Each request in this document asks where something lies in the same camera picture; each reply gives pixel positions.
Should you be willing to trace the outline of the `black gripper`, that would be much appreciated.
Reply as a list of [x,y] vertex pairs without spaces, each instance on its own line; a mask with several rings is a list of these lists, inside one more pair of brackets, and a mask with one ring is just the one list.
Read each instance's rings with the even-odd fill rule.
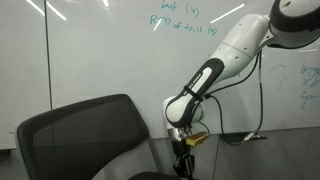
[[172,141],[173,152],[176,156],[173,169],[180,178],[194,180],[195,156],[190,154],[191,148],[182,141]]

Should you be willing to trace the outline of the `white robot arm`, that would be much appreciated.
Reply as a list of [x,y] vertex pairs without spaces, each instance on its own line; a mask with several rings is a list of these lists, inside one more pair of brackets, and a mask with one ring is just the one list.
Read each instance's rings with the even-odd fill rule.
[[298,49],[319,37],[320,0],[275,0],[269,14],[242,17],[182,91],[163,102],[177,175],[193,180],[195,157],[190,149],[208,135],[204,132],[189,135],[187,129],[197,107],[211,93],[212,85],[239,74],[265,46]]

